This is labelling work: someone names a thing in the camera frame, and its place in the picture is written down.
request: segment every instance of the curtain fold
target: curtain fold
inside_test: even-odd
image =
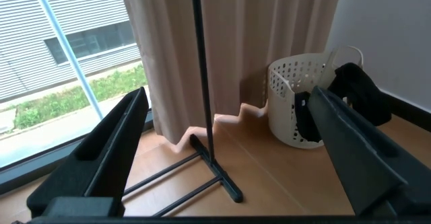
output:
[[[262,107],[267,66],[325,48],[338,0],[202,0],[213,113]],[[158,134],[205,126],[191,0],[125,0]]]

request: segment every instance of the laundry basket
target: laundry basket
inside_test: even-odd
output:
[[[311,92],[314,86],[328,88],[335,78],[336,59],[342,64],[353,62],[363,67],[363,56],[359,49],[354,50],[356,58],[342,53],[343,48],[333,52],[299,54],[279,59],[268,68],[268,118],[272,133],[283,143],[311,149],[323,145],[302,138],[296,126],[295,93]]]

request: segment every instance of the brown floor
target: brown floor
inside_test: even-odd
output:
[[[431,167],[431,133],[396,116],[380,129]],[[193,127],[176,146],[154,132],[143,135],[127,186],[192,154],[190,133],[205,141],[205,130]],[[279,142],[264,110],[243,105],[239,117],[217,116],[214,141],[217,160],[244,192],[244,202],[234,203],[216,184],[169,215],[353,214],[325,148],[302,150]],[[152,215],[212,177],[195,159],[124,197],[125,215]],[[0,223],[30,219],[26,198],[43,179],[0,196]]]

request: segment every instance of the building window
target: building window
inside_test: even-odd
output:
[[[76,32],[66,35],[66,38],[77,58],[135,43],[130,22]],[[67,62],[57,38],[45,40],[45,44],[57,64]]]

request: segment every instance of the white pole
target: white pole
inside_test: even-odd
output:
[[[69,60],[72,68],[75,70],[76,77],[81,83],[82,89],[86,94],[88,101],[90,102],[91,106],[95,109],[99,118],[102,120],[103,114],[102,114],[102,111],[100,111],[96,96],[94,96],[93,91],[87,82],[86,76],[84,75],[84,73],[82,73],[78,60],[76,59],[75,54],[73,53],[73,50],[70,47],[69,41],[67,41],[66,35],[63,33],[63,30],[61,29],[61,26],[57,21],[57,18],[55,17],[53,9],[51,9],[51,6],[49,5],[48,0],[38,0],[38,1],[43,11],[45,12],[46,17],[48,18],[51,24],[51,27],[54,30],[55,36],[57,36],[57,39],[60,42],[63,52],[66,54],[66,57]]]

